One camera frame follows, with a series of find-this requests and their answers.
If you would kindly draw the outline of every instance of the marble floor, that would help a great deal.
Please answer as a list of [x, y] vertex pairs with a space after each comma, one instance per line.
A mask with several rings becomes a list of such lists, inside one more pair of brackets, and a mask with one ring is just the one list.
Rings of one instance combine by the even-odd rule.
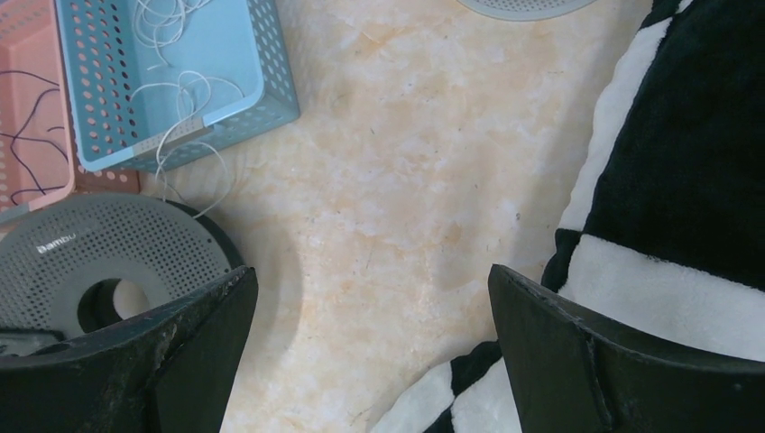
[[[261, 288], [223, 431], [365, 431], [495, 337], [492, 263], [540, 276], [650, 0], [539, 23], [456, 0], [277, 5], [303, 115], [223, 153], [235, 189], [210, 214]], [[206, 205], [218, 164], [172, 177]]]

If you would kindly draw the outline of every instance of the black and white rug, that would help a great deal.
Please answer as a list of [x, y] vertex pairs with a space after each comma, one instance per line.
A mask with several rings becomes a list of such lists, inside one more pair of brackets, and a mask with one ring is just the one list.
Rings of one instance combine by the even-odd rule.
[[[598, 99], [542, 284], [683, 345], [765, 361], [765, 2], [655, 0]], [[521, 432], [496, 342], [375, 432]]]

